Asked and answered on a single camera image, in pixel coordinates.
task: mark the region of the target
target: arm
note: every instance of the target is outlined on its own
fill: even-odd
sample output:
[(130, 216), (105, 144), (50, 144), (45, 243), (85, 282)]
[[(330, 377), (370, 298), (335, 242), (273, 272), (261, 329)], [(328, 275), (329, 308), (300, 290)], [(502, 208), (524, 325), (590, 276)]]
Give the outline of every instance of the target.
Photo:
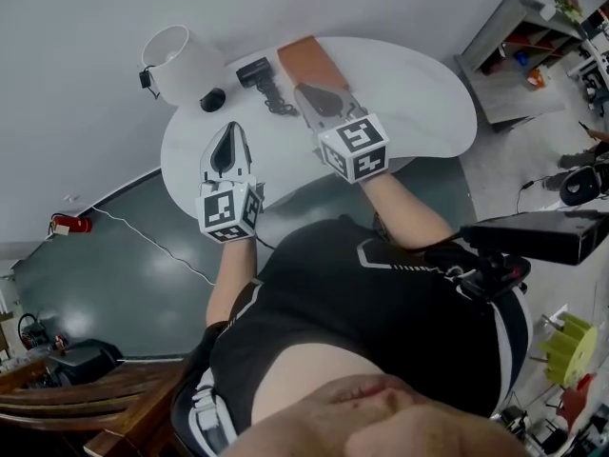
[(597, 139), (601, 142), (606, 142), (609, 144), (609, 132), (599, 132), (597, 130), (587, 130), (586, 131), (590, 137), (593, 139)]
[(362, 183), (374, 209), (398, 245), (424, 248), (453, 234), (441, 216), (408, 191), (392, 174), (384, 172)]
[(208, 327), (228, 320), (239, 293), (256, 276), (256, 271), (255, 237), (225, 244), (216, 286), (207, 305)]

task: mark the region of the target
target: lamp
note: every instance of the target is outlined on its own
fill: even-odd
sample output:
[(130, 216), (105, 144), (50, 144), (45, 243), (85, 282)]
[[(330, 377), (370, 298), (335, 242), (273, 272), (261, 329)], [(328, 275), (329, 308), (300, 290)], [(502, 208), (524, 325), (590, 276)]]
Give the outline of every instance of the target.
[(142, 63), (171, 105), (199, 101), (204, 111), (215, 111), (226, 100), (224, 91), (215, 88), (225, 67), (222, 54), (185, 26), (157, 32), (144, 47)]

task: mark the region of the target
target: green plant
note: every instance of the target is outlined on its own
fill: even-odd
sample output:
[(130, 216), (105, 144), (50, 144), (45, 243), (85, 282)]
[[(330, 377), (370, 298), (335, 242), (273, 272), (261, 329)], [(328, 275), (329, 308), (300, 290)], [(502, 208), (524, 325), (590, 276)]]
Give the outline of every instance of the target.
[(558, 10), (573, 21), (583, 16), (579, 0), (554, 0), (554, 3)]

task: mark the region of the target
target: red fire extinguisher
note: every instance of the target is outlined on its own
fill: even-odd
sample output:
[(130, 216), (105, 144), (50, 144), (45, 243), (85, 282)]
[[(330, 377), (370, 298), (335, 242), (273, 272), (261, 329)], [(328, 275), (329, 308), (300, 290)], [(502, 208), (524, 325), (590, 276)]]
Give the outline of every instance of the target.
[(52, 233), (67, 235), (68, 233), (91, 232), (93, 222), (90, 218), (70, 217), (62, 213), (55, 213), (50, 218), (49, 230)]

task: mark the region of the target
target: white cable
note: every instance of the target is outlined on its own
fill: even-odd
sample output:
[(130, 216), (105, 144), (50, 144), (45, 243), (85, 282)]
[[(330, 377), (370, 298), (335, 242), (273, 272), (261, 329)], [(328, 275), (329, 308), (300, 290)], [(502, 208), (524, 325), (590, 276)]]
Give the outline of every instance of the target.
[(197, 276), (201, 276), (203, 279), (205, 279), (207, 281), (207, 283), (210, 286), (216, 286), (215, 283), (212, 283), (211, 281), (209, 281), (209, 278), (207, 276), (205, 276), (202, 272), (193, 269), (192, 266), (185, 261), (184, 259), (180, 259), (178, 257), (175, 257), (171, 251), (168, 248), (164, 248), (163, 246), (161, 246), (160, 244), (157, 244), (156, 242), (154, 242), (150, 237), (148, 237), (147, 235), (145, 235), (144, 233), (142, 233), (140, 230), (138, 230), (137, 228), (135, 228), (134, 226), (132, 226), (127, 220), (125, 220), (124, 218), (120, 218), (120, 217), (115, 217), (114, 215), (108, 213), (105, 210), (102, 209), (98, 209), (97, 207), (91, 207), (92, 209), (94, 209), (95, 211), (99, 211), (100, 213), (104, 213), (105, 215), (107, 215), (108, 217), (110, 217), (112, 220), (118, 220), (119, 222), (123, 222), (127, 227), (129, 227), (131, 230), (133, 230), (134, 232), (136, 232), (140, 237), (142, 237), (143, 239), (148, 240), (153, 246), (159, 248), (160, 250), (162, 250), (165, 255), (168, 255), (171, 259), (173, 259), (174, 261), (179, 262), (180, 264), (184, 265), (187, 267), (188, 270), (190, 270), (191, 272), (194, 272)]

